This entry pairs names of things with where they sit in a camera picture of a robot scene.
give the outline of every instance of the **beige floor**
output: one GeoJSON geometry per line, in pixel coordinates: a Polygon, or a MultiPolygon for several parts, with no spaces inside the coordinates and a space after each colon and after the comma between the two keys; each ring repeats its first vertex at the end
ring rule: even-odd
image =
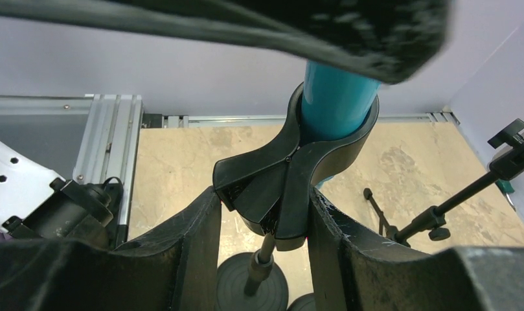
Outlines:
{"type": "MultiPolygon", "coordinates": [[[[212,182],[214,163],[270,141],[279,126],[142,130],[137,160],[130,238],[186,207],[212,182]]],[[[377,230],[378,219],[363,199],[370,187],[393,224],[402,227],[430,205],[439,204],[479,176],[478,162],[454,125],[377,124],[357,158],[322,192],[344,213],[377,230]]],[[[496,187],[447,214],[452,237],[432,242],[426,234],[410,240],[434,253],[454,245],[524,246],[524,225],[496,187]]],[[[236,213],[224,209],[219,263],[260,247],[236,213]]],[[[312,292],[307,248],[277,253],[290,288],[290,301],[312,292]]]]}

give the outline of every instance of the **white wall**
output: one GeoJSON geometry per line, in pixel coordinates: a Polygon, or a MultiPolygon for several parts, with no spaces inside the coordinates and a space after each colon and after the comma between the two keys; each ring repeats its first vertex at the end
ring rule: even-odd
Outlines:
{"type": "MultiPolygon", "coordinates": [[[[524,0],[457,0],[447,49],[380,91],[382,113],[439,111],[524,20],[524,0]]],[[[141,94],[150,112],[284,114],[305,61],[280,52],[0,18],[0,94],[141,94]]]]}
{"type": "MultiPolygon", "coordinates": [[[[461,130],[485,163],[495,150],[486,142],[516,118],[524,120],[524,23],[454,96],[451,108],[461,130]]],[[[512,196],[524,220],[524,173],[512,196]]]]}

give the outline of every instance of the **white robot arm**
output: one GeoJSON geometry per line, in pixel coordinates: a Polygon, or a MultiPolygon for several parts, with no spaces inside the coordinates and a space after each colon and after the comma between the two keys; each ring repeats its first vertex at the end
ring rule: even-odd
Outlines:
{"type": "Polygon", "coordinates": [[[0,141],[0,232],[5,222],[17,216],[25,219],[54,194],[50,183],[63,179],[0,141]]]}

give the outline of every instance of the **black cable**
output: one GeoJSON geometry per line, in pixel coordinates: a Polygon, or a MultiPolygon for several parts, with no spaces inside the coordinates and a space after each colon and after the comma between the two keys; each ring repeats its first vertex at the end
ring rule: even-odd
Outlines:
{"type": "Polygon", "coordinates": [[[111,207],[120,205],[120,201],[122,201],[122,197],[124,196],[124,184],[122,183],[120,178],[116,176],[109,177],[108,179],[104,181],[104,183],[102,184],[104,191],[107,192],[107,187],[109,186],[109,182],[113,179],[117,180],[117,185],[119,186],[119,193],[117,195],[117,199],[114,202],[111,202],[111,207]]]}

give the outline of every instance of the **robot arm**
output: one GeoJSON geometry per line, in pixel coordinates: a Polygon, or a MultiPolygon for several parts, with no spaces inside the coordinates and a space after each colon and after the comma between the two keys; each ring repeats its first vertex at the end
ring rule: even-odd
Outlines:
{"type": "Polygon", "coordinates": [[[117,247],[122,182],[79,185],[64,180],[0,141],[0,232],[13,238],[77,238],[117,247]]]}
{"type": "Polygon", "coordinates": [[[0,141],[0,232],[8,233],[11,219],[26,219],[54,194],[50,184],[63,179],[0,141]]]}

